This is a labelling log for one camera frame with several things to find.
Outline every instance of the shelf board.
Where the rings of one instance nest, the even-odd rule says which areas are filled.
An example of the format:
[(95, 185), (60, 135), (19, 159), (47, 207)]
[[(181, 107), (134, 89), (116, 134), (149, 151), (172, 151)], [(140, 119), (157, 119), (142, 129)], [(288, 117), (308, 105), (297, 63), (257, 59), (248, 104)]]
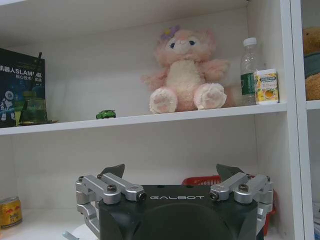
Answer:
[(306, 101), (306, 109), (320, 109), (320, 100)]
[(238, 115), (276, 113), (276, 112), (285, 112), (286, 110), (287, 110), (286, 103), (278, 103), (278, 104), (270, 104), (270, 105), (239, 106), (239, 107), (228, 107), (228, 108), (198, 110), (198, 111), (126, 116), (126, 117), (117, 117), (117, 118), (99, 119), (99, 120), (95, 119), (95, 120), (86, 120), (86, 121), (59, 122), (59, 123), (53, 123), (53, 124), (43, 124), (43, 125), (34, 125), (34, 126), (7, 127), (7, 128), (0, 128), (0, 135), (14, 135), (14, 134), (62, 131), (62, 130), (72, 130), (72, 129), (88, 129), (88, 128), (108, 127), (108, 126), (120, 126), (120, 125), (171, 122), (171, 121), (191, 120), (191, 119), (207, 119), (207, 118), (238, 116)]
[(21, 1), (0, 6), (0, 47), (75, 38), (239, 9), (247, 4), (247, 0), (197, 0), (196, 4), (194, 0)]
[[(2, 239), (66, 240), (62, 236), (64, 231), (72, 233), (84, 224), (83, 216), (76, 209), (26, 209), (22, 213), (23, 222), (2, 231)], [(270, 228), (264, 239), (282, 240), (275, 228)]]

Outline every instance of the green bottle label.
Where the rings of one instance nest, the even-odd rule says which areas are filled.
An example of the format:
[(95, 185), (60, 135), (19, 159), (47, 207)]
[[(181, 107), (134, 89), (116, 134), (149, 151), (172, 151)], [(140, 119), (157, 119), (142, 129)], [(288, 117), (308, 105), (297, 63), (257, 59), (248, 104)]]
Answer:
[(253, 72), (241, 75), (241, 90), (242, 95), (255, 93), (255, 77)]

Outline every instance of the plastic water bottle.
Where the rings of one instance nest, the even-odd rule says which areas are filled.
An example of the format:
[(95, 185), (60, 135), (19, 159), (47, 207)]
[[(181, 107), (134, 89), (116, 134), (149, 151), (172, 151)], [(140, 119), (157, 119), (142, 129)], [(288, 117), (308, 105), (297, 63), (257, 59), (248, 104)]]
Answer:
[(254, 73), (259, 69), (259, 58), (257, 57), (257, 39), (247, 38), (243, 41), (244, 54), (241, 59), (241, 93), (242, 105), (255, 105), (255, 80)]

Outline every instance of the yellow can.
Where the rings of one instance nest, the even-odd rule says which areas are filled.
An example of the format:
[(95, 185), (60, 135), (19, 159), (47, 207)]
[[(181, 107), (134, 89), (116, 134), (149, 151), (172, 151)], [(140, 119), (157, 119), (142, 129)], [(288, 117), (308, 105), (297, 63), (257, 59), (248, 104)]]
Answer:
[(257, 105), (276, 104), (279, 102), (278, 77), (275, 69), (254, 73), (255, 103)]
[(22, 222), (21, 202), (19, 197), (0, 200), (0, 228), (7, 229)]

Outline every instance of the green toy car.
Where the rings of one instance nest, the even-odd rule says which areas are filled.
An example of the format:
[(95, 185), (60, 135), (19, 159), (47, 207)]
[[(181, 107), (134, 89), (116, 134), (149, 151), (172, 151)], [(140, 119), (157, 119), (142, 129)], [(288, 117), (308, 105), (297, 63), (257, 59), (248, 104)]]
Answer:
[(116, 112), (115, 110), (103, 110), (99, 112), (95, 117), (96, 119), (116, 118)]

